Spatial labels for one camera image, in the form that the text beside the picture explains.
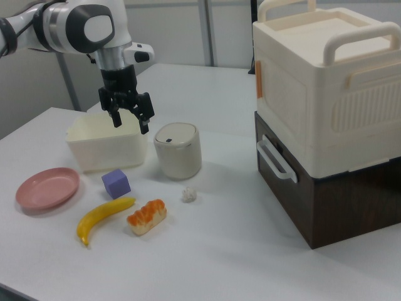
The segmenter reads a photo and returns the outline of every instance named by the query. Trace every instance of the white plastic bin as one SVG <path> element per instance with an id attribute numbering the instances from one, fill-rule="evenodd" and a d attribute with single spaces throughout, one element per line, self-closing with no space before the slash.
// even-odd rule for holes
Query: white plastic bin
<path id="1" fill-rule="evenodd" d="M 78 117 L 68 129 L 66 141 L 84 172 L 132 167 L 145 160 L 147 135 L 138 119 L 119 110 L 122 125 L 114 128 L 107 112 Z"/>
<path id="2" fill-rule="evenodd" d="M 401 29 L 348 9 L 266 20 L 301 0 L 265 0 L 253 25 L 258 114 L 322 178 L 401 156 Z"/>

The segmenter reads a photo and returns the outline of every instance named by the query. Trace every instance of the gray floor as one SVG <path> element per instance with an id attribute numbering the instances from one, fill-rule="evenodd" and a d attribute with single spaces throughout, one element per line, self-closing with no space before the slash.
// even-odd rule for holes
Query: gray floor
<path id="1" fill-rule="evenodd" d="M 28 299 L 0 287 L 0 301 L 28 301 Z"/>

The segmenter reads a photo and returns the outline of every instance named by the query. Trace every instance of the box handle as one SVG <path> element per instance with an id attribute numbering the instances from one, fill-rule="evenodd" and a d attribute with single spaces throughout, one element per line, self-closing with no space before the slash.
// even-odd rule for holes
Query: box handle
<path id="1" fill-rule="evenodd" d="M 278 168 L 274 165 L 273 161 L 269 158 L 263 147 L 265 147 L 266 150 L 269 151 L 269 153 L 277 160 L 277 162 L 286 172 L 281 172 L 278 170 Z M 298 178 L 296 177 L 294 170 L 291 168 L 291 166 L 288 165 L 286 160 L 282 157 L 282 155 L 280 155 L 280 153 L 276 150 L 274 145 L 272 145 L 272 143 L 265 135 L 263 135 L 262 140 L 260 140 L 256 144 L 256 148 L 260 153 L 260 155 L 262 156 L 262 158 L 266 161 L 268 166 L 271 168 L 271 170 L 279 179 L 282 180 L 292 179 L 294 183 L 298 182 Z"/>
<path id="2" fill-rule="evenodd" d="M 303 1 L 305 0 L 264 0 L 258 9 L 258 22 L 265 22 L 266 13 L 269 9 Z M 316 11 L 316 0 L 307 1 L 308 11 Z"/>
<path id="3" fill-rule="evenodd" d="M 384 22 L 382 24 L 367 25 L 347 33 L 337 34 L 331 37 L 323 52 L 323 64 L 330 66 L 335 62 L 337 48 L 344 44 L 357 41 L 369 40 L 381 36 L 392 37 L 389 51 L 398 50 L 401 47 L 401 28 L 393 22 Z"/>

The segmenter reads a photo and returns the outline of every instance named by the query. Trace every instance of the bread roll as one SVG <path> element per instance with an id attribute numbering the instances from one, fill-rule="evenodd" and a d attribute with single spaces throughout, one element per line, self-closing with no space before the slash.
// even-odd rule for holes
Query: bread roll
<path id="1" fill-rule="evenodd" d="M 127 222 L 136 235 L 143 235 L 159 224 L 166 216 L 167 210 L 164 202 L 161 199 L 155 199 L 127 217 Z"/>

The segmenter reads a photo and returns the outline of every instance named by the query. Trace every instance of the yellow banana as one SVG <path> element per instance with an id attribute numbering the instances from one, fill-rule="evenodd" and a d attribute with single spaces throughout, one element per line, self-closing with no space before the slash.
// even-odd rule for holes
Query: yellow banana
<path id="1" fill-rule="evenodd" d="M 119 198 L 89 211 L 76 227 L 76 234 L 85 246 L 89 245 L 88 235 L 93 226 L 107 216 L 123 211 L 135 203 L 135 198 Z"/>

